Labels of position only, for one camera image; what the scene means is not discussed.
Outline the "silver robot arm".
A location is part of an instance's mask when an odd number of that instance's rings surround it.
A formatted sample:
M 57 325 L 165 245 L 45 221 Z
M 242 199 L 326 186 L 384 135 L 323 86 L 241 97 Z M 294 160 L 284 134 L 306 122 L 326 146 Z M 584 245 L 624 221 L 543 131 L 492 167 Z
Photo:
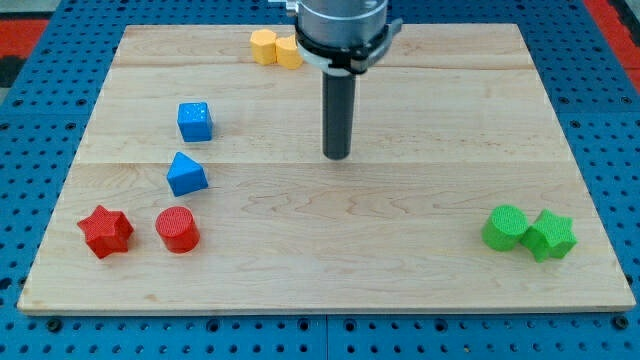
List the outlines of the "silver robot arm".
M 379 62 L 403 27 L 388 0 L 276 0 L 295 20 L 303 60 L 327 75 L 361 75 Z

